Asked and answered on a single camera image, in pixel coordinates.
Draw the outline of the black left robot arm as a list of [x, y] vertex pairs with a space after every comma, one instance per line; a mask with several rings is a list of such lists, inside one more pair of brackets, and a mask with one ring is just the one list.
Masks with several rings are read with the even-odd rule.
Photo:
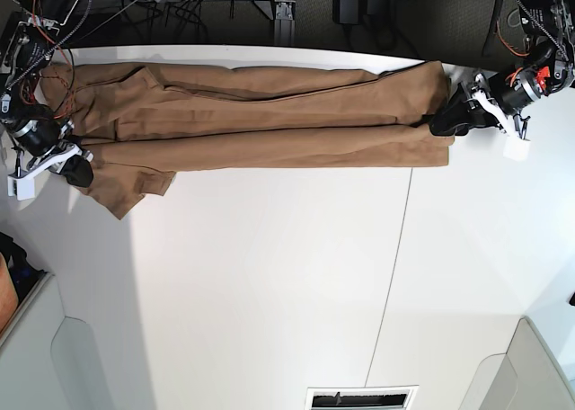
[[459, 83], [429, 124], [432, 135], [464, 136], [471, 129], [497, 128], [509, 139], [526, 143], [529, 118], [522, 111], [574, 83], [574, 0], [513, 0], [524, 33], [523, 50], [503, 38], [503, 1], [495, 0], [482, 54], [487, 55], [499, 40], [517, 64], [493, 76], [478, 70], [472, 79]]

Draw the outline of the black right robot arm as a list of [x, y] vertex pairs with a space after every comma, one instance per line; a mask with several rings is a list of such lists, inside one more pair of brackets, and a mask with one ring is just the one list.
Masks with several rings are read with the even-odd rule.
[[1, 35], [1, 125], [15, 153], [8, 193], [19, 200], [33, 198], [35, 179], [46, 171], [86, 188], [93, 181], [93, 156], [72, 133], [75, 79], [54, 76], [64, 87], [55, 108], [40, 102], [36, 90], [55, 53], [75, 68], [74, 56], [65, 46], [79, 28], [61, 30], [80, 2], [90, 9], [93, 0], [14, 1], [19, 8], [10, 13]]

